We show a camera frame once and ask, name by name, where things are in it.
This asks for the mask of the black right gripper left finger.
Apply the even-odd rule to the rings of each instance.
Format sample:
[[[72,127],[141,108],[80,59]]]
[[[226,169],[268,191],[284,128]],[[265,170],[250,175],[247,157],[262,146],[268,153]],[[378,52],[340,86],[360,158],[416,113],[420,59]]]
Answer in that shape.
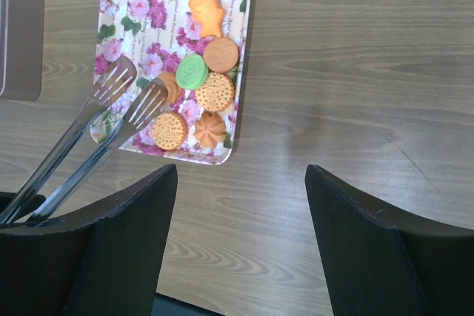
[[[169,164],[36,226],[1,227],[3,315],[149,315],[176,200]]]

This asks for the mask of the orange flower cookie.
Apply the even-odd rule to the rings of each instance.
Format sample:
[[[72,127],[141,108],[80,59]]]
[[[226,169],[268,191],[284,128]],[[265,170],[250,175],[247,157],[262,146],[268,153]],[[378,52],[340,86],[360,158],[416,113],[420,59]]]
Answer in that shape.
[[[195,124],[194,136],[204,148],[215,149],[226,138],[226,125],[217,113],[204,112]]]

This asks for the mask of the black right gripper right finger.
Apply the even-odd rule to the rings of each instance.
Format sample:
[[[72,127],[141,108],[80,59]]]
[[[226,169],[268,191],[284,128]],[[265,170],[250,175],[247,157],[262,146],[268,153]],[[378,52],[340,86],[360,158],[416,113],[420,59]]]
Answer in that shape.
[[[318,165],[305,174],[335,315],[471,315],[473,231],[424,218]]]

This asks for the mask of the orange swirl cookie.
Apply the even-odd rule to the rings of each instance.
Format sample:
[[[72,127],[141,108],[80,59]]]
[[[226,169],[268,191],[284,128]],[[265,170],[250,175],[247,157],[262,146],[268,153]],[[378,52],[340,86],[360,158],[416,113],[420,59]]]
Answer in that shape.
[[[168,97],[167,104],[174,104],[181,97],[184,90],[178,85],[176,76],[172,72],[162,72],[158,78],[164,83],[167,88]]]

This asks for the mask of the green cookie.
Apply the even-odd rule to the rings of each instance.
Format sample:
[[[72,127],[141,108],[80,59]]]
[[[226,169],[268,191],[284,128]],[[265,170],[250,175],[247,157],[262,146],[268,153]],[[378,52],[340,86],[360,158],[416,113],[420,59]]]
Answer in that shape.
[[[199,88],[207,79],[209,68],[199,54],[186,56],[176,70],[176,82],[185,90]]]

